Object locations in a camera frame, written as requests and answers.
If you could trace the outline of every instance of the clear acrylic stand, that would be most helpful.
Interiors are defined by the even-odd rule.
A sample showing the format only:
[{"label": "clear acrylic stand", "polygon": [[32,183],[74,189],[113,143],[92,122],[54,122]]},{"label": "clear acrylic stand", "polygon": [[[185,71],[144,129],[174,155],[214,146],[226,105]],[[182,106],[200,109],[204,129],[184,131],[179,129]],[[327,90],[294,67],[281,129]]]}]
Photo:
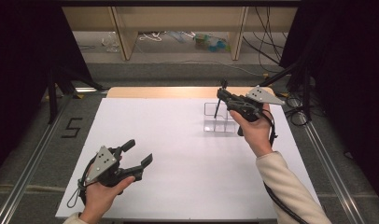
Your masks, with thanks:
[{"label": "clear acrylic stand", "polygon": [[216,114],[217,105],[217,103],[204,103],[204,131],[216,133],[235,133],[236,122],[227,110],[227,106],[225,103],[221,102]]}]

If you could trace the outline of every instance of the white cloth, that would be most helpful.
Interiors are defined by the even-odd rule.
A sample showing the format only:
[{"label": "white cloth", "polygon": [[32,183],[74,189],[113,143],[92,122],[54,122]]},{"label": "white cloth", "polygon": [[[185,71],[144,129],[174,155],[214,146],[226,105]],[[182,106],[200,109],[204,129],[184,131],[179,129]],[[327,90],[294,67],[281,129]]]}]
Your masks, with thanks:
[{"label": "white cloth", "polygon": [[[257,158],[256,164],[265,184],[291,211],[308,223],[331,223],[279,152]],[[278,223],[298,223],[275,203],[274,210]]]},{"label": "white cloth", "polygon": [[79,213],[71,215],[63,224],[88,224],[78,217]]}]

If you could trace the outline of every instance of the white table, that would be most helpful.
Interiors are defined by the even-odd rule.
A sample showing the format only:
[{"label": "white table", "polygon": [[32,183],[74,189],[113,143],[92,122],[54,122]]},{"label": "white table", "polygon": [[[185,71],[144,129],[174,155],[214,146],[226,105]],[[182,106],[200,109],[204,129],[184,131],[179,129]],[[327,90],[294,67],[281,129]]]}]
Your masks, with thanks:
[{"label": "white table", "polygon": [[[136,146],[122,153],[121,167],[139,165],[152,153],[143,180],[114,201],[106,218],[154,221],[276,218],[255,165],[255,155],[236,133],[204,132],[204,103],[217,98],[105,98],[97,111],[56,217],[82,211],[66,206],[89,160],[100,146]],[[281,106],[272,105],[274,150],[318,202]]]}]

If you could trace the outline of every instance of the human hand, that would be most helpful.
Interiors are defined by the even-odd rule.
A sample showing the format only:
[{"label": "human hand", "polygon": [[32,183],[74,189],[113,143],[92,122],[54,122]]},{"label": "human hand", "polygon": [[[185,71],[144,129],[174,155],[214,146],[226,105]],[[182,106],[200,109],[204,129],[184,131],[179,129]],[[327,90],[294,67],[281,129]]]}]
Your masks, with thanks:
[{"label": "human hand", "polygon": [[99,182],[87,186],[87,202],[79,219],[89,224],[97,223],[103,214],[110,209],[116,196],[133,182],[134,176],[129,176],[112,188],[105,187]]},{"label": "human hand", "polygon": [[[268,104],[264,104],[263,109],[271,111]],[[241,126],[245,140],[248,142],[257,157],[273,152],[269,142],[271,125],[266,118],[261,117],[254,122],[249,122],[234,110],[230,110],[230,114]],[[268,118],[272,117],[269,113],[265,113],[265,115]]]}]

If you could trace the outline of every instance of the cabinet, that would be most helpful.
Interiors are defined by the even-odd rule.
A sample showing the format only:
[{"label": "cabinet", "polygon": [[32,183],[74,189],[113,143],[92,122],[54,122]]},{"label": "cabinet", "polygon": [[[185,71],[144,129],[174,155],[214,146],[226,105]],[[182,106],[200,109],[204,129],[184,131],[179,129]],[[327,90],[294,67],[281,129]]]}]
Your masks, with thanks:
[{"label": "cabinet", "polygon": [[138,32],[228,32],[233,60],[239,59],[244,32],[287,33],[296,7],[63,7],[73,31],[115,31],[122,60],[130,60]]}]

